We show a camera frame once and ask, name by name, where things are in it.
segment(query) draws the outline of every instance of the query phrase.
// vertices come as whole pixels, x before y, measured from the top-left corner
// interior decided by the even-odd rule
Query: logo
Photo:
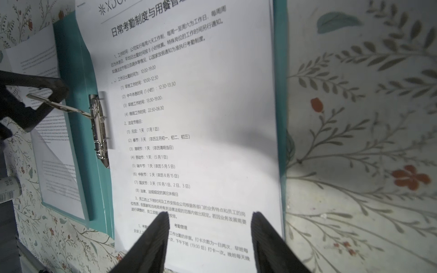
[[[126,0],[107,0],[104,4],[99,4],[99,13],[100,15],[105,15],[105,13],[115,9],[117,6],[125,2]]]
[[[103,4],[100,4],[99,12],[100,12],[100,15],[105,15],[105,7],[103,6]]]

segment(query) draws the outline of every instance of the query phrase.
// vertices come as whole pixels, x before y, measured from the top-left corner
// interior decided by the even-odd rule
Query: barcode label
[[[12,197],[14,197],[14,191],[13,190],[10,190],[8,192],[0,194],[0,203],[4,202],[6,200],[12,199]]]

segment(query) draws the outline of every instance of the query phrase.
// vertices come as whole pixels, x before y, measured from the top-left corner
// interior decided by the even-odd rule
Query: white paper sheet
[[[165,2],[76,3],[107,116],[115,246],[168,211],[167,268],[255,272],[252,213],[282,231],[270,2]]]
[[[7,49],[15,73],[59,77],[53,26],[47,26],[28,40]],[[19,87],[26,106],[41,104],[26,97],[36,93],[48,97],[50,89]],[[85,219],[76,181],[73,152],[64,112],[54,109],[32,131],[41,195],[45,203],[78,218]]]

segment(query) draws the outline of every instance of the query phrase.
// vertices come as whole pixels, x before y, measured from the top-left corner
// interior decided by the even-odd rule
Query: red flower pattern
[[[311,107],[314,111],[317,113],[320,113],[323,111],[323,103],[319,98],[314,98],[311,100]]]
[[[413,165],[406,165],[404,169],[399,169],[392,172],[392,177],[396,178],[395,185],[399,187],[407,186],[410,190],[419,188],[419,181],[425,185],[431,183],[431,178],[424,173],[417,173]]]

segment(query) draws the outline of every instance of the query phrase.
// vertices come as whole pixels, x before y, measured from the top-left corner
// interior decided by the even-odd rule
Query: ring binder clip
[[[41,101],[53,108],[59,109],[64,112],[76,112],[85,116],[86,118],[89,118],[91,120],[91,129],[93,130],[93,138],[97,158],[102,161],[103,165],[106,168],[109,168],[108,146],[106,143],[104,116],[98,95],[89,95],[90,113],[82,111],[80,109],[76,109],[74,107],[53,102],[48,98],[44,98],[37,94],[29,93],[26,97]]]

